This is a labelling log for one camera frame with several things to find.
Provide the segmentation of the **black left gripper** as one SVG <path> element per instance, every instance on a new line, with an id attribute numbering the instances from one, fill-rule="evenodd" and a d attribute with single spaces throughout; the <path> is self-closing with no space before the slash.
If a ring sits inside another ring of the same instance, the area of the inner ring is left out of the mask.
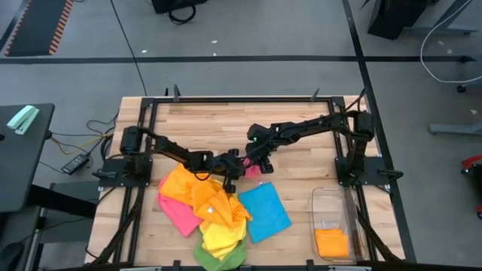
<path id="1" fill-rule="evenodd" d="M 224 190 L 227 193 L 235 193 L 236 185 L 233 179 L 239 179 L 245 174 L 243 166 L 244 158 L 239 156 L 237 148 L 230 149 L 227 153 L 219 154 L 212 159 L 211 173 L 224 176 Z"/>

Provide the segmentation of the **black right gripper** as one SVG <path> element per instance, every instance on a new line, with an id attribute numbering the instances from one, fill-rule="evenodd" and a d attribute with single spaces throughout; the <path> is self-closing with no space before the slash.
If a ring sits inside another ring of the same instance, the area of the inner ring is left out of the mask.
<path id="1" fill-rule="evenodd" d="M 247 138 L 249 143 L 246 145 L 246 158 L 252 163 L 256 163 L 260 157 L 265 156 L 265 151 L 271 137 L 277 132 L 277 124 L 262 126 L 254 123 L 249 127 Z M 272 174 L 273 165 L 268 158 L 261 160 L 261 173 Z"/>

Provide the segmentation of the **pink microfiber towel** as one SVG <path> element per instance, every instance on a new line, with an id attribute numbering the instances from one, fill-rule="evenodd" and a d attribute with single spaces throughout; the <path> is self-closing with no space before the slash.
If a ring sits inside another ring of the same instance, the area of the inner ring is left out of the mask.
<path id="1" fill-rule="evenodd" d="M 183 237 L 189 237 L 203 222 L 194 214 L 193 209 L 183 202 L 163 196 L 160 192 L 158 192 L 156 200 Z"/>
<path id="2" fill-rule="evenodd" d="M 252 162 L 249 158 L 244 159 L 243 166 L 245 169 L 245 178 L 257 178 L 261 175 L 261 167 Z"/>

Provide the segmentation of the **orange microfiber towel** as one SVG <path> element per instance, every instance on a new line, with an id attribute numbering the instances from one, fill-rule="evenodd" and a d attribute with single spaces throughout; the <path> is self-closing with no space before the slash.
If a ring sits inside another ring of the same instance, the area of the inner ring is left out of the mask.
<path id="1" fill-rule="evenodd" d="M 197 208 L 207 201 L 208 196 L 213 195 L 217 186 L 218 182 L 215 179 L 207 178 L 201 181 L 182 164 L 178 164 L 160 186 L 160 193 L 162 196 Z"/>
<path id="2" fill-rule="evenodd" d="M 234 194 L 227 193 L 215 179 L 200 181 L 191 189 L 194 214 L 204 221 L 234 228 L 252 219 Z"/>
<path id="3" fill-rule="evenodd" d="M 341 229 L 315 230 L 316 247 L 321 257 L 349 256 L 349 237 Z"/>

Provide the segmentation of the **blue microfiber towel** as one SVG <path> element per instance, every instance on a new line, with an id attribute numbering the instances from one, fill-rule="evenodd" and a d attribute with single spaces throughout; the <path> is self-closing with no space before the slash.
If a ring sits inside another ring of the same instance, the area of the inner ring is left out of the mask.
<path id="1" fill-rule="evenodd" d="M 253 243 L 262 242 L 291 226 L 291 220 L 272 183 L 264 183 L 241 193 L 239 200 L 252 216 L 247 227 Z"/>

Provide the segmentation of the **clear plastic bin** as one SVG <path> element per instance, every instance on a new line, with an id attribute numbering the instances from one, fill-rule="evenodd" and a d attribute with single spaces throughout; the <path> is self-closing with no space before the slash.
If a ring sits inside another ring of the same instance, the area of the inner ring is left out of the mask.
<path id="1" fill-rule="evenodd" d="M 315 254 L 327 262 L 354 263 L 362 260 L 366 249 L 358 225 L 351 190 L 345 187 L 317 187 L 308 199 L 310 233 Z M 349 237 L 349 256 L 342 258 L 321 257 L 317 251 L 315 230 L 341 229 Z"/>

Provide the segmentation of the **yellow microfiber towel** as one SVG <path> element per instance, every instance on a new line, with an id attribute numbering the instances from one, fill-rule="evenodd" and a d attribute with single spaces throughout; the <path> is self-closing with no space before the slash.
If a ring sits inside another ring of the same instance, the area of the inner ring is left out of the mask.
<path id="1" fill-rule="evenodd" d="M 247 222 L 241 223 L 238 227 L 229 228 L 203 220 L 200 224 L 203 242 L 208 249 L 229 246 L 246 237 Z"/>

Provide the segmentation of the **black desk foot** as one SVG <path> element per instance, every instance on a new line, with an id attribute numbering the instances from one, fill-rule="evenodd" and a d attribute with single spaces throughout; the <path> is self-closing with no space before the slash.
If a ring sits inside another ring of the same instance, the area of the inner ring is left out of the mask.
<path id="1" fill-rule="evenodd" d="M 70 213 L 85 218 L 94 218 L 96 205 L 84 199 L 65 195 L 45 187 L 33 184 L 26 203 L 60 212 Z"/>

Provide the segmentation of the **grey desk foot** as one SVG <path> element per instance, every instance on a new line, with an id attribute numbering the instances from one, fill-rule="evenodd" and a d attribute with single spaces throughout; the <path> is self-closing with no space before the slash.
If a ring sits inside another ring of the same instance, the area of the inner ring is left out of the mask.
<path id="1" fill-rule="evenodd" d="M 454 134 L 465 136 L 482 136 L 482 122 L 471 125 L 458 124 L 429 124 L 429 132 L 431 134 Z"/>

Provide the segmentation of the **black cabinet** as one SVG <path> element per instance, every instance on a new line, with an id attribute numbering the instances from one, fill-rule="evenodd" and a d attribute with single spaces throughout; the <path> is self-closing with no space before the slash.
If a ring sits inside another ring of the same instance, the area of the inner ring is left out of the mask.
<path id="1" fill-rule="evenodd" d="M 427 8 L 427 0 L 374 0 L 368 34 L 395 40 Z"/>

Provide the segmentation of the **red cart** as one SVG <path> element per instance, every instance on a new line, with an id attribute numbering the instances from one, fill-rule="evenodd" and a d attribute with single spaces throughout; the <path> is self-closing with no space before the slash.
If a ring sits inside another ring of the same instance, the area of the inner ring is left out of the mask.
<path id="1" fill-rule="evenodd" d="M 461 173 L 471 182 L 478 197 L 477 217 L 482 220 L 482 154 L 469 157 L 461 162 Z"/>

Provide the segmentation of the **black side desk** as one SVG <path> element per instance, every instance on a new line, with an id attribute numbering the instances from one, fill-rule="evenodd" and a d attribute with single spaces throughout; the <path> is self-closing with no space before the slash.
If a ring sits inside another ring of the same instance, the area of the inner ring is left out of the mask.
<path id="1" fill-rule="evenodd" d="M 0 106 L 0 213 L 18 212 L 27 202 L 38 161 L 50 128 L 55 105 L 36 104 L 39 110 L 25 134 L 7 127 L 23 105 Z"/>

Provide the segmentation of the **mint green stapler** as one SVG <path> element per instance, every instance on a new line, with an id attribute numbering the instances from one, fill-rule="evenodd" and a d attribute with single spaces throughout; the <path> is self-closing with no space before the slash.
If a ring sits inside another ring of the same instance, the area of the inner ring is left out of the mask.
<path id="1" fill-rule="evenodd" d="M 7 123 L 17 135 L 24 135 L 37 117 L 40 110 L 33 105 L 26 105 L 18 111 Z"/>

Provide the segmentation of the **black orange-striped floor mat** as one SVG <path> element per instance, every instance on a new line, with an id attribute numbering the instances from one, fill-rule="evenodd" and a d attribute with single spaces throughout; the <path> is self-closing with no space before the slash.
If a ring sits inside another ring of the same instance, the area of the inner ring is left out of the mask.
<path id="1" fill-rule="evenodd" d="M 27 0 L 5 49 L 5 56 L 54 55 L 59 49 L 74 3 L 74 0 Z"/>

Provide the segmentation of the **grey desk frame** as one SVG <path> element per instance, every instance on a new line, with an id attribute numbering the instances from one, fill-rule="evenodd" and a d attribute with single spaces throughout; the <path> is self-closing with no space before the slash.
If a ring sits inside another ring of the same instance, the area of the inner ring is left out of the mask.
<path id="1" fill-rule="evenodd" d="M 479 29 L 474 26 L 457 25 L 453 23 L 472 1 L 473 0 L 454 0 L 451 6 L 446 9 L 433 26 L 412 26 L 406 27 L 405 30 L 422 34 L 441 33 L 449 35 L 470 35 L 479 32 Z"/>

